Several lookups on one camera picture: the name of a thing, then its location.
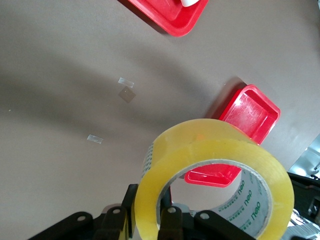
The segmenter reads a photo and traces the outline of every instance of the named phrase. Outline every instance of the yellow tape roll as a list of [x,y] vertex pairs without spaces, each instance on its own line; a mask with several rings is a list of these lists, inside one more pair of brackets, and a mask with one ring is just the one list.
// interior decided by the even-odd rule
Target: yellow tape roll
[[196,119],[163,132],[149,148],[134,207],[143,240],[157,239],[160,199],[174,179],[213,163],[239,166],[243,176],[238,191],[216,212],[259,240],[281,238],[294,207],[286,170],[232,125]]

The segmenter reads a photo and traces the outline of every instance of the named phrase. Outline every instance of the black metal bracket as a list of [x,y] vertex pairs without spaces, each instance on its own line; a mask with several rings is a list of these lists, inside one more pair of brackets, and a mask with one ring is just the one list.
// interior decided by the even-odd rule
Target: black metal bracket
[[136,222],[134,202],[138,184],[129,185],[121,206],[93,219],[87,212],[74,213],[29,240],[128,240]]
[[162,210],[158,240],[255,240],[210,210],[194,217],[176,206]]
[[[306,179],[302,180],[297,184],[308,188],[303,185]],[[134,202],[137,190],[137,184],[129,185],[122,204],[95,219],[87,212],[77,212],[29,240],[128,240],[133,237],[136,226]],[[170,189],[160,203],[158,240],[254,240],[210,210],[200,211],[194,217],[190,213],[182,213],[180,208],[172,206]]]

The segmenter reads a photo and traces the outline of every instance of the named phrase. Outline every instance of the packing tape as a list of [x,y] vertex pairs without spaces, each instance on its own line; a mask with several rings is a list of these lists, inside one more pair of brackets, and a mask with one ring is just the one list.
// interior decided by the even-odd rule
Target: packing tape
[[234,195],[211,210],[254,238],[281,238],[294,207],[286,170],[229,123],[196,119],[166,130],[148,149],[134,203],[143,240],[158,238],[160,199],[170,184],[191,169],[215,163],[235,165],[242,171]]

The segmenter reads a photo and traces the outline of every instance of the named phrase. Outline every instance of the gray floor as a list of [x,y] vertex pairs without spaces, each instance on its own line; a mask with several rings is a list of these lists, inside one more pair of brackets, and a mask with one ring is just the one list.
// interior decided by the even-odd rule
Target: gray floor
[[280,107],[262,146],[286,169],[320,132],[316,0],[210,0],[182,38],[117,0],[2,0],[0,23],[0,239],[120,202],[152,141],[235,77]]

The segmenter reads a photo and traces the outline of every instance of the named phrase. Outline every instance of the red tray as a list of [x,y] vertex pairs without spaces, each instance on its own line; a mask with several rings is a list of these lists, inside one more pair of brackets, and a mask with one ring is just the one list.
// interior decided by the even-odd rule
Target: red tray
[[230,123],[261,144],[280,117],[280,109],[255,85],[240,89],[219,120]]
[[218,188],[229,186],[241,172],[241,168],[228,164],[210,164],[188,171],[184,180],[188,184],[197,184]]
[[175,37],[188,34],[195,26],[209,0],[182,6],[181,0],[128,0],[151,20]]

